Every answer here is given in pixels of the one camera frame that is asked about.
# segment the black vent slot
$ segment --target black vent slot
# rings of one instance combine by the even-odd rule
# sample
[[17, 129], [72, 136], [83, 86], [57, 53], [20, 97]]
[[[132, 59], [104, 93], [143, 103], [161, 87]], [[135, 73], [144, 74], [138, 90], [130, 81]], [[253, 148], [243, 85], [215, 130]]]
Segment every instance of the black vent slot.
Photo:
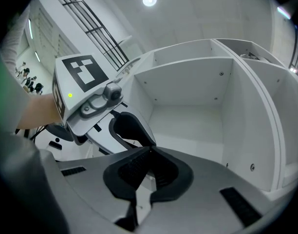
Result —
[[78, 166], [78, 167], [74, 167], [66, 170], [61, 170], [61, 173], [64, 176], [69, 176], [69, 175], [81, 173], [83, 171], [86, 171], [86, 169], [83, 166]]
[[223, 189], [220, 193], [245, 227], [261, 218], [261, 215], [233, 187]]

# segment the ceiling light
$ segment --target ceiling light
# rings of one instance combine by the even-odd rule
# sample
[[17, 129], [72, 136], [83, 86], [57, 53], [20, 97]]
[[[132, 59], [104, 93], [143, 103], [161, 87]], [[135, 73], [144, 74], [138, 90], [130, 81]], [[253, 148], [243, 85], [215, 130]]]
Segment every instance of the ceiling light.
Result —
[[39, 62], [41, 62], [41, 61], [40, 61], [40, 58], [39, 58], [38, 55], [37, 55], [37, 52], [35, 52], [35, 55], [36, 55], [36, 57], [37, 57], [37, 60], [38, 60]]
[[145, 6], [151, 7], [157, 3], [157, 0], [143, 0]]
[[29, 24], [30, 36], [31, 36], [31, 39], [33, 39], [33, 36], [32, 36], [32, 30], [31, 30], [31, 21], [30, 21], [30, 19], [28, 20], [28, 24]]
[[287, 13], [283, 8], [278, 7], [277, 10], [284, 15], [286, 18], [291, 19], [291, 16], [289, 15], [289, 13]]

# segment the black cable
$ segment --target black cable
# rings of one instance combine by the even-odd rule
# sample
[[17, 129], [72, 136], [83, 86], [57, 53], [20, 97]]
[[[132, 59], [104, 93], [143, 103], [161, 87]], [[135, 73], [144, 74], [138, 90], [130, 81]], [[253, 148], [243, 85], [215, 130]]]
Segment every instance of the black cable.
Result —
[[48, 125], [45, 125], [41, 130], [39, 130], [38, 132], [36, 132], [36, 134], [33, 135], [33, 136], [30, 138], [30, 140], [34, 139], [34, 142], [35, 142], [36, 137], [37, 137], [42, 131], [44, 131], [45, 128], [47, 128], [47, 126], [48, 126]]

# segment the wall light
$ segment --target wall light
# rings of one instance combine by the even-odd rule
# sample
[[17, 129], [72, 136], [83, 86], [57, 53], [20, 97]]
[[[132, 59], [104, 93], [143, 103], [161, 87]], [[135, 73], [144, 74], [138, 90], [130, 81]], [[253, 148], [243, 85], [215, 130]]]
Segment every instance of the wall light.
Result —
[[31, 21], [30, 21], [30, 19], [28, 20], [28, 24], [29, 24], [30, 36], [31, 36], [31, 39], [33, 39], [33, 36], [32, 36], [32, 30], [31, 30]]
[[291, 19], [291, 16], [289, 15], [289, 13], [287, 13], [283, 8], [278, 7], [277, 10], [284, 15], [286, 18]]
[[39, 62], [41, 62], [41, 61], [40, 61], [40, 58], [39, 58], [38, 55], [37, 55], [37, 52], [35, 52], [35, 55], [36, 55], [36, 57], [37, 57], [37, 60], [38, 60]]
[[151, 7], [157, 3], [157, 0], [143, 0], [143, 4], [145, 6]]

